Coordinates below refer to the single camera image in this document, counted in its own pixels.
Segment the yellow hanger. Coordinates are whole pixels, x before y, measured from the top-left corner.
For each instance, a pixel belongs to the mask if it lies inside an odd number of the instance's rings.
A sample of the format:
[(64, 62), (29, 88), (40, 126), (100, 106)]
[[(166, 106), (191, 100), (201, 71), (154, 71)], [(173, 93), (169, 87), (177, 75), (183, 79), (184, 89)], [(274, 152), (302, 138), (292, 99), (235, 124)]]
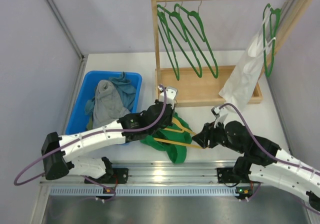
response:
[[(164, 129), (164, 131), (168, 131), (168, 132), (172, 132), (172, 133), (179, 133), (179, 134), (189, 133), (191, 137), (195, 136), (196, 133), (193, 132), (191, 129), (185, 127), (181, 123), (181, 120), (179, 118), (177, 118), (177, 116), (178, 116), (178, 114), (177, 114), (177, 112), (175, 112), (173, 117), (172, 117), (172, 123), (174, 125), (176, 125), (179, 129), (172, 129), (172, 128), (166, 127)], [(161, 142), (161, 143), (166, 143), (166, 144), (171, 144), (171, 145), (176, 145), (176, 146), (184, 146), (184, 147), (187, 147), (187, 148), (203, 149), (201, 146), (193, 145), (191, 143), (184, 143), (184, 142), (174, 141), (174, 140), (171, 140), (171, 139), (163, 139), (163, 138), (156, 138), (156, 137), (153, 137), (153, 139), (155, 141)]]

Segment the green tank top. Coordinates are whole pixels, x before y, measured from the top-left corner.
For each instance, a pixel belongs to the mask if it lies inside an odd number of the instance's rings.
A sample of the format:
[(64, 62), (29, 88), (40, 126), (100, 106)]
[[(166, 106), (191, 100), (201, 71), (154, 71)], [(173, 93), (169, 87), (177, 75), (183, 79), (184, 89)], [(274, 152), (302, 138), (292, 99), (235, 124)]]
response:
[(156, 139), (163, 139), (167, 141), (174, 141), (179, 143), (191, 144), (192, 135), (189, 132), (174, 132), (169, 130), (160, 129), (153, 135), (148, 135), (140, 142), (144, 145), (152, 147), (153, 149), (161, 152), (166, 152), (170, 161), (174, 164), (181, 164), (186, 160), (187, 147), (183, 145), (176, 145), (157, 141)]

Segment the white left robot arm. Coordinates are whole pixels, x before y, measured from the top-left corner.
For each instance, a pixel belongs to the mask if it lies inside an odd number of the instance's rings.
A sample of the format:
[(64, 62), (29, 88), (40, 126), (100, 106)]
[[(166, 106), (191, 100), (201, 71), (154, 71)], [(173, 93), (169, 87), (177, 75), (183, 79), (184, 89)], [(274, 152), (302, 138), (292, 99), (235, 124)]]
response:
[(147, 110), (129, 113), (107, 125), (73, 135), (49, 133), (41, 154), (46, 180), (58, 180), (67, 175), (87, 176), (103, 183), (113, 178), (112, 164), (106, 157), (84, 155), (113, 145), (140, 141), (160, 129), (172, 125), (175, 101), (156, 100)]

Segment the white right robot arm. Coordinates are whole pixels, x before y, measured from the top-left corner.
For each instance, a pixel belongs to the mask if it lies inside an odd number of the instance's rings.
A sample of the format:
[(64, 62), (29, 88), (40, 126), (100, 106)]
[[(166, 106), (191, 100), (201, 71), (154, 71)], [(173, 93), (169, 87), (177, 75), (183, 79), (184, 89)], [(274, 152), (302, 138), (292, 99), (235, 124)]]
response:
[(241, 155), (225, 183), (268, 184), (299, 197), (317, 211), (320, 209), (320, 172), (271, 140), (251, 136), (240, 122), (205, 123), (192, 140), (203, 149), (221, 145)]

